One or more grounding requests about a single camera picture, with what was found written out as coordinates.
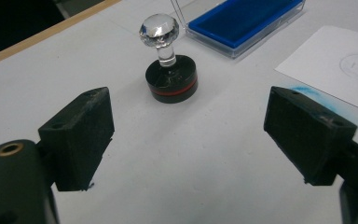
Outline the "small white paper sheet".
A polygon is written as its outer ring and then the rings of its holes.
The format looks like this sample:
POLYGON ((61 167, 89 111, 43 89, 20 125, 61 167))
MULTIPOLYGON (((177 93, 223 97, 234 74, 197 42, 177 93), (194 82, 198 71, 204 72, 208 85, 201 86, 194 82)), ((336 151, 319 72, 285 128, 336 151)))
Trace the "small white paper sheet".
POLYGON ((358 32, 324 26, 276 70, 358 107, 358 32))

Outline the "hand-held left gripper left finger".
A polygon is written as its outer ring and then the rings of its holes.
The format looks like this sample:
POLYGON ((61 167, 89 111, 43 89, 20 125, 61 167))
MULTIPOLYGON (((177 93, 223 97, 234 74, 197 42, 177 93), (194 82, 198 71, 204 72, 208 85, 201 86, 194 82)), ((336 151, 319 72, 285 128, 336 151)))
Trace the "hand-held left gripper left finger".
POLYGON ((86 91, 38 129, 59 191, 89 188, 115 131, 109 89, 86 91))

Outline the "blue ink pad clear case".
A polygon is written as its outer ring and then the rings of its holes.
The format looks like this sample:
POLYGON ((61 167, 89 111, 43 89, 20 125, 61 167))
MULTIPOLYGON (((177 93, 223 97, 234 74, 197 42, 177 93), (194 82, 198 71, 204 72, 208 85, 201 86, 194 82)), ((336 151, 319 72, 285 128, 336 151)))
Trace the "blue ink pad clear case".
POLYGON ((171 0, 186 35, 230 59, 298 17, 306 0, 171 0))

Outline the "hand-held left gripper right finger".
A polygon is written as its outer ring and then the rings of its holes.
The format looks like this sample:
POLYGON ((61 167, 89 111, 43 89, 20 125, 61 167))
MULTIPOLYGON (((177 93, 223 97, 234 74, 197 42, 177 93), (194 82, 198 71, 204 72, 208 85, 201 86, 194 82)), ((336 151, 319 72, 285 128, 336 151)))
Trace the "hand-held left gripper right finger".
POLYGON ((352 122, 298 91, 270 89, 264 131, 312 186, 330 186, 334 160, 351 145, 352 122))

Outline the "black stamp with crystal handle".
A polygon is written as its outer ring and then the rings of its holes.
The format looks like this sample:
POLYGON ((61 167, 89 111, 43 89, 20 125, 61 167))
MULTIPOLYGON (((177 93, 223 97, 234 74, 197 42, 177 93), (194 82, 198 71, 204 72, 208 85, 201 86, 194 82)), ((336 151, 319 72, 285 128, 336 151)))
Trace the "black stamp with crystal handle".
POLYGON ((178 35, 176 19, 162 13, 145 19, 139 30, 142 42, 158 53, 158 58, 145 71, 147 85, 153 97, 165 104, 183 102, 198 87, 194 60, 174 53, 172 43, 178 35))

